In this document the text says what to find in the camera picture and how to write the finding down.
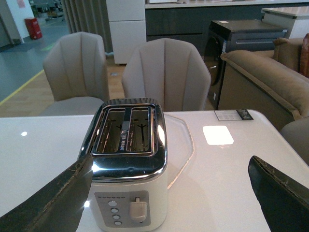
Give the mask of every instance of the toaster lever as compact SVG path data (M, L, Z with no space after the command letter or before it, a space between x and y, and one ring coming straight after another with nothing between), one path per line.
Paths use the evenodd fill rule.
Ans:
M143 222L147 218L147 202L141 202L140 198L135 198L135 202L130 203L129 215L135 222Z

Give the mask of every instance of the countertop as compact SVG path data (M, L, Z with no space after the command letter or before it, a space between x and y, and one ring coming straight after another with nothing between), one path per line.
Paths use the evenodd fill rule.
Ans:
M289 16L309 16L309 6L302 7L277 7L277 8L263 8L263 12L273 12L280 15Z
M269 232L248 175L253 155L309 187L308 166L262 114L231 120L231 111L216 113L224 120L214 111L164 113L175 181L156 232ZM0 216L76 161L92 117L0 118ZM89 207L77 231L102 232Z
M177 3L149 3L146 0L145 9L210 7L210 6L243 6L261 4L302 3L308 0L179 0Z

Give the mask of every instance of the upholstered chair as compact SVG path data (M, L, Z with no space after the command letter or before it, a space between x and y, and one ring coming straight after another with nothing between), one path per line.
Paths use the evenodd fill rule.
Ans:
M94 114L109 100L101 36L86 32L63 36L43 61L43 67L55 103L41 115Z
M288 123L280 133L309 165L309 117Z
M211 76L191 43L158 39L138 46L124 70L127 98L153 98L164 111L204 110Z

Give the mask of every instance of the curtain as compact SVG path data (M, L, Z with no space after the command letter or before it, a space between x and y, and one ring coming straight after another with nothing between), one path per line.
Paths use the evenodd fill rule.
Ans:
M105 52L112 52L106 0L61 0L61 4L70 33L98 34L103 38Z

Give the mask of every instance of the gray floor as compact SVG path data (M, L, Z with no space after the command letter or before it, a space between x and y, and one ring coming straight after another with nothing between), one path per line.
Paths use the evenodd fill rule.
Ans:
M39 73L53 44L69 33L62 18L45 22L38 19L43 37L26 39L24 44L0 52L0 102Z

